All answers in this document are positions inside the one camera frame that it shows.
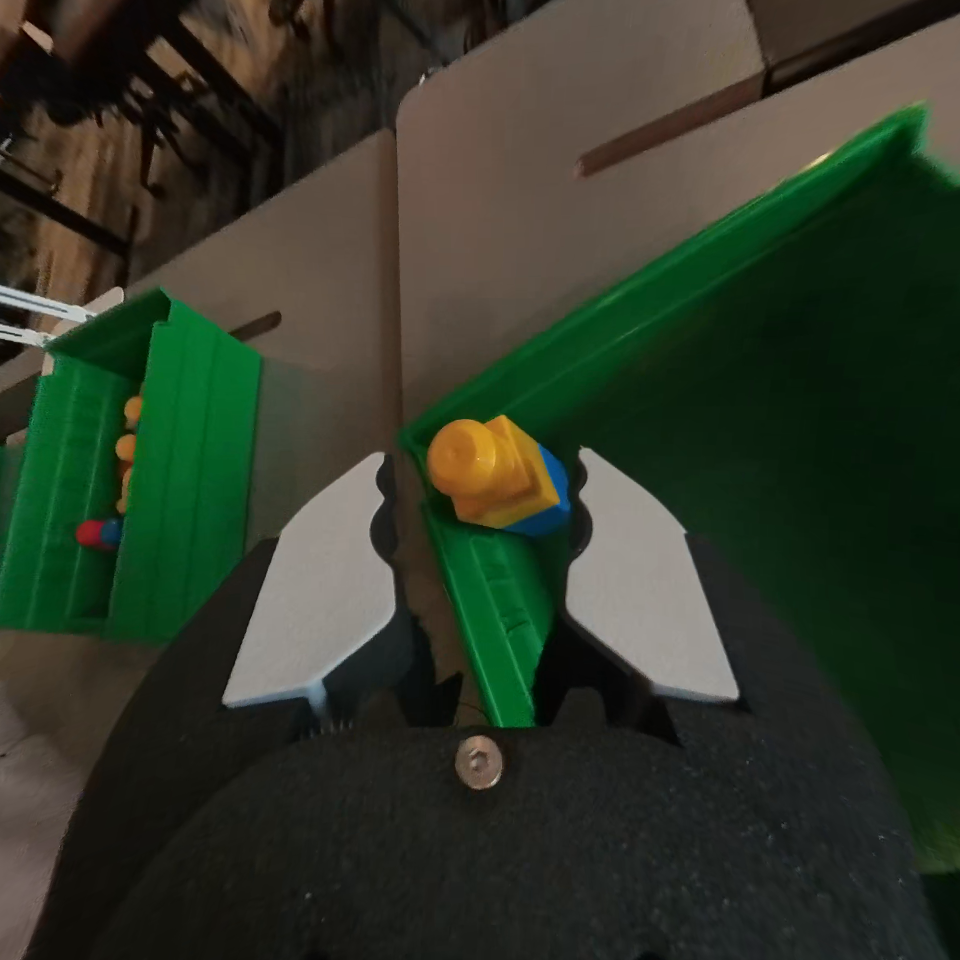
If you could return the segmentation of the blue toy block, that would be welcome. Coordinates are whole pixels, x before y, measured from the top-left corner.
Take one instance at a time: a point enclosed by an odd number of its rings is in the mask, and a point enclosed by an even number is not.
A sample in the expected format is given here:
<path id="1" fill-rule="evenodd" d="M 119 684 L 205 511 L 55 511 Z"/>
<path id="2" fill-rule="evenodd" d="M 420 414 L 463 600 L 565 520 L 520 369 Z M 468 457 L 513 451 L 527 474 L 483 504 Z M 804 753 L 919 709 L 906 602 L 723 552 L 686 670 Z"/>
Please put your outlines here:
<path id="1" fill-rule="evenodd" d="M 558 532 L 571 517 L 570 479 L 566 468 L 539 443 L 537 456 L 534 466 L 542 466 L 543 470 L 536 474 L 536 479 L 538 491 L 542 494 L 540 499 L 546 498 L 545 505 L 503 528 L 507 532 L 533 538 Z"/>

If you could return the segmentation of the white metal sheet stand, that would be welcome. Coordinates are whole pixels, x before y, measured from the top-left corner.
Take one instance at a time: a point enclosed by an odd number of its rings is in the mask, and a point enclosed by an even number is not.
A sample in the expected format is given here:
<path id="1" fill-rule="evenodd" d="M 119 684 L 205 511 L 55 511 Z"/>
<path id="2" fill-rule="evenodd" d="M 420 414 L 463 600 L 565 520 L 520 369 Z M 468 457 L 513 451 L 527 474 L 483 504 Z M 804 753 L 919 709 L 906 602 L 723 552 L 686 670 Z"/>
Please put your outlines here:
<path id="1" fill-rule="evenodd" d="M 29 326 L 21 327 L 2 321 L 1 341 L 16 346 L 43 350 L 51 341 L 67 330 L 84 325 L 98 315 L 123 305 L 125 299 L 126 291 L 121 286 L 110 288 L 86 305 L 76 305 L 1 285 L 1 306 L 3 308 L 56 321 L 52 331 L 34 329 Z"/>

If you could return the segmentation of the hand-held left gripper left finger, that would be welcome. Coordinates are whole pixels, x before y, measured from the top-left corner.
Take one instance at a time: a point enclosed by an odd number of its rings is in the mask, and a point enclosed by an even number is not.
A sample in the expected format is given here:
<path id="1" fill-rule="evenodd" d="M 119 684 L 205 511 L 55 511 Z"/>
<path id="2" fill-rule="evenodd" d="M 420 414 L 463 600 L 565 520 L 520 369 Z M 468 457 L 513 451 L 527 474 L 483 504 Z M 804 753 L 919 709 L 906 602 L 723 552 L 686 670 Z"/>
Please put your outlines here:
<path id="1" fill-rule="evenodd" d="M 313 495 L 282 528 L 225 687 L 228 709 L 304 699 L 330 712 L 329 682 L 398 611 L 392 548 L 375 545 L 393 493 L 374 452 Z"/>

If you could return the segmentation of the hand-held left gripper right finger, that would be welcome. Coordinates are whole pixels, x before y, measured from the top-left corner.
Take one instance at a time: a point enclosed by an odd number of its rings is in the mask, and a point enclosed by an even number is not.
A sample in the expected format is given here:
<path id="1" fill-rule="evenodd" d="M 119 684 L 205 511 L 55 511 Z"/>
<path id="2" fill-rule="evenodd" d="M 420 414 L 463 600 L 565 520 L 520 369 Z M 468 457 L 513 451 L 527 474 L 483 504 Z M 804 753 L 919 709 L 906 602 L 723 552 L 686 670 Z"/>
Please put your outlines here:
<path id="1" fill-rule="evenodd" d="M 578 452 L 563 606 L 600 649 L 654 694 L 702 703 L 740 696 L 688 531 L 638 481 Z"/>

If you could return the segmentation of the green plastic bin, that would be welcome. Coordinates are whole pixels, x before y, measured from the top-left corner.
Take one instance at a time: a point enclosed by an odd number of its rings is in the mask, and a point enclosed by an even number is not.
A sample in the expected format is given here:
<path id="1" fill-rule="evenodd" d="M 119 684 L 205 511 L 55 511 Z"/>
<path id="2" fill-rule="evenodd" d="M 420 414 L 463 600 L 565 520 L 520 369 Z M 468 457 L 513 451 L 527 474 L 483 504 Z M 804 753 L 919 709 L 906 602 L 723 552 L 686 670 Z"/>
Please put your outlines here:
<path id="1" fill-rule="evenodd" d="M 162 289 L 60 335 L 49 356 L 2 508 L 2 628 L 170 642 L 244 553 L 262 359 Z M 78 545 L 88 520 L 105 522 L 108 549 Z"/>
<path id="2" fill-rule="evenodd" d="M 958 872 L 959 191 L 912 104 L 578 307 L 399 432 L 506 415 L 705 537 L 870 733 Z"/>

